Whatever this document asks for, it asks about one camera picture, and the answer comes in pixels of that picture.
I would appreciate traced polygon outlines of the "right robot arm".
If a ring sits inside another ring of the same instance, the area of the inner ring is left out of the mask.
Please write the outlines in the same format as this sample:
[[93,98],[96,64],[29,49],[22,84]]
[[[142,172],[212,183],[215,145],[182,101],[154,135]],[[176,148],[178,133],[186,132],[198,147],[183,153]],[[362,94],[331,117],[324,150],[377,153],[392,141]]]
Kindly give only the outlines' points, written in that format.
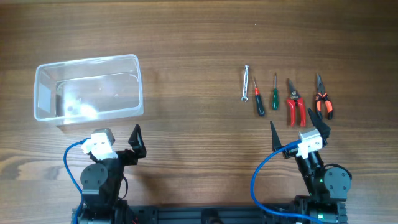
[[299,217],[287,217],[264,212],[265,223],[347,223],[345,202],[351,188],[352,175],[338,164],[324,164],[319,151],[327,145],[330,127],[308,109],[313,124],[299,134],[308,146],[308,157],[299,153],[303,147],[282,152],[284,159],[293,157],[297,163],[309,195],[297,195],[290,203],[272,204],[271,209],[280,213],[295,213]]

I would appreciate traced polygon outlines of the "clear plastic container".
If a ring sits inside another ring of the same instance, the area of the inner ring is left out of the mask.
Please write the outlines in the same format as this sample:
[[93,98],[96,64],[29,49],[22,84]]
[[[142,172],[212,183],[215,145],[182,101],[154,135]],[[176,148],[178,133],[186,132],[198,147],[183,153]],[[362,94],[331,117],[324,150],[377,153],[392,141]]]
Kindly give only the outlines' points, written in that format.
[[34,118],[56,126],[140,116],[139,59],[127,54],[39,65],[33,100]]

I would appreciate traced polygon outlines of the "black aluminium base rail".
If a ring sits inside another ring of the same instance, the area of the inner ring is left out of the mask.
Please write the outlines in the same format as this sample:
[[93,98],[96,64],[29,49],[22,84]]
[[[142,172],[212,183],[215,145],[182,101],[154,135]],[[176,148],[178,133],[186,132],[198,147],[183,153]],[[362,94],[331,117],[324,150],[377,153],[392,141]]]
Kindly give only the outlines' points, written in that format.
[[[279,212],[288,212],[297,208],[326,224],[348,223],[344,204],[308,205],[270,204]],[[124,207],[120,212],[99,215],[83,207],[72,211],[72,223],[313,223],[312,220],[299,217],[278,216],[259,207]]]

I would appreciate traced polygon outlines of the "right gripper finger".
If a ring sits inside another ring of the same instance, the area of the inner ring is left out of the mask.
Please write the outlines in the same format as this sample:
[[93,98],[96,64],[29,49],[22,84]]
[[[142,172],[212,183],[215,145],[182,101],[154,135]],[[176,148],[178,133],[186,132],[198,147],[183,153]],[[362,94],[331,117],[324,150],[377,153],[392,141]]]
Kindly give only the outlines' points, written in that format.
[[271,126],[271,132],[272,132],[272,150],[274,152],[276,152],[282,147],[282,145],[281,145],[279,136],[277,134],[277,131],[276,131],[275,126],[272,121],[270,121],[270,126]]
[[329,138],[331,128],[320,119],[311,108],[307,109],[308,115],[314,127],[316,127],[323,139]]

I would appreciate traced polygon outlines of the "black red screwdriver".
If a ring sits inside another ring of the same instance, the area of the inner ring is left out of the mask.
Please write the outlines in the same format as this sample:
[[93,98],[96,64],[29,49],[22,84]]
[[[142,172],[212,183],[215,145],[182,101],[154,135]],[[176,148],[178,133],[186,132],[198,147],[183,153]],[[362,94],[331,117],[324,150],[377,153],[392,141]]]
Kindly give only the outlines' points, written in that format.
[[265,109],[264,109],[264,105],[262,102],[262,96],[261,96],[260,91],[256,84],[255,77],[253,77],[253,82],[254,82],[254,94],[255,94],[255,100],[256,100],[256,106],[257,106],[257,113],[260,117],[263,117],[263,116],[265,116]]

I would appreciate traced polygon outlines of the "small silver wrench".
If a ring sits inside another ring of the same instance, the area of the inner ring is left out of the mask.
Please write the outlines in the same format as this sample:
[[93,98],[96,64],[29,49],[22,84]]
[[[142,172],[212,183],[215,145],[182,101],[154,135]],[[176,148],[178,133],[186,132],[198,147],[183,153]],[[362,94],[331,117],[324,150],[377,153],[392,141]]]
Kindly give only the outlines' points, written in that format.
[[248,68],[249,65],[244,66],[244,79],[243,79],[243,95],[241,97],[241,101],[247,102],[248,97],[247,97],[247,92],[248,92]]

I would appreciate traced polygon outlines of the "green handled screwdriver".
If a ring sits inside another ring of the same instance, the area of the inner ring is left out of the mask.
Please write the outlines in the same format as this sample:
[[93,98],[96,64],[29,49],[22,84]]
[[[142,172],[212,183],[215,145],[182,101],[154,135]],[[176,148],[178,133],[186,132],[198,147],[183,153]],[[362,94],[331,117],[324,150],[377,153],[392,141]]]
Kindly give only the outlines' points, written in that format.
[[274,89],[273,89],[273,98],[272,98],[272,109],[277,110],[279,107],[279,94],[277,89],[277,74],[274,74]]

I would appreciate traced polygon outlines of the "red handled snips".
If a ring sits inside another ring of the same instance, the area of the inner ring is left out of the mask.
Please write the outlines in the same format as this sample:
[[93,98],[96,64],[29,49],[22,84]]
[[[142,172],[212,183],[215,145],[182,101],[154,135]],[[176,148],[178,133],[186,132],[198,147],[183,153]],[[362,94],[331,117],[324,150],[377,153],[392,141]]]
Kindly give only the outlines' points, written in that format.
[[296,123],[296,108],[299,110],[299,115],[300,115],[300,126],[305,127],[307,124],[307,119],[306,119],[306,112],[305,112],[305,102],[299,92],[297,91],[296,87],[294,87],[294,84],[291,79],[287,79],[288,83],[288,88],[289,88],[289,97],[287,98],[287,105],[289,107],[290,111],[290,125],[294,126]]

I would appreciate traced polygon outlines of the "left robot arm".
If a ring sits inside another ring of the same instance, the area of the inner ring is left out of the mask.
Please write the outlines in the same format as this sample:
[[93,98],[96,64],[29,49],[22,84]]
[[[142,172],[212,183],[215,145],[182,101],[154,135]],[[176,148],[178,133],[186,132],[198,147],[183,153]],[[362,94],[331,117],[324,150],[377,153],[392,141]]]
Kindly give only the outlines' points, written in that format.
[[136,165],[147,155],[140,126],[135,125],[129,137],[130,149],[115,151],[114,142],[111,130],[105,128],[95,130],[78,143],[93,163],[80,175],[81,202],[73,212],[72,223],[139,223],[138,216],[119,193],[122,182],[128,183],[124,168]]

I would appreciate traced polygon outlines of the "orange black long-nose pliers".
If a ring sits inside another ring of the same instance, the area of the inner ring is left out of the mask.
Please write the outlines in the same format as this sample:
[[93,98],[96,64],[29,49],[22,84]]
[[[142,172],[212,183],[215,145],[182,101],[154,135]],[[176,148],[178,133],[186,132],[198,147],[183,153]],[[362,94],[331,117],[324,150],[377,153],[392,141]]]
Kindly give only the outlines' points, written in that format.
[[328,93],[325,91],[325,87],[321,76],[317,74],[317,94],[315,95],[315,109],[317,116],[320,119],[323,119],[322,115],[322,102],[324,102],[327,109],[327,119],[333,119],[333,105],[328,96]]

